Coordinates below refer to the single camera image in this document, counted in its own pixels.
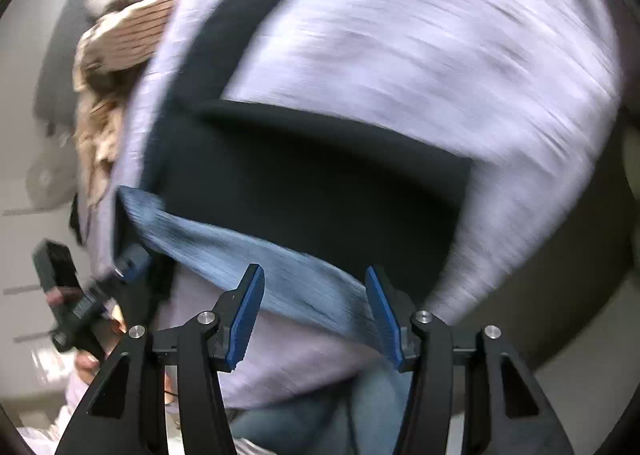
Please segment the person's left hand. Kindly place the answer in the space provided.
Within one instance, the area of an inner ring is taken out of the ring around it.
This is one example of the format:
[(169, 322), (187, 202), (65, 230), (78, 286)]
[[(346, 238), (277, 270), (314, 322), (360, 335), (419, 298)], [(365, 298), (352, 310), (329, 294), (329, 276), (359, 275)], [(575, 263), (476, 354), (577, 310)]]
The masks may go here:
[[(47, 304), (52, 310), (62, 308), (69, 310), (76, 305), (85, 293), (76, 287), (54, 287), (48, 290), (46, 297)], [(102, 363), (115, 349), (117, 343), (122, 339), (125, 332), (125, 323), (119, 311), (107, 313), (105, 308), (96, 316), (96, 320), (89, 325), (89, 331), (98, 340), (102, 357), (95, 357), (90, 351), (76, 347), (76, 357), (74, 360), (75, 373), (78, 378), (90, 385), (98, 373)]]

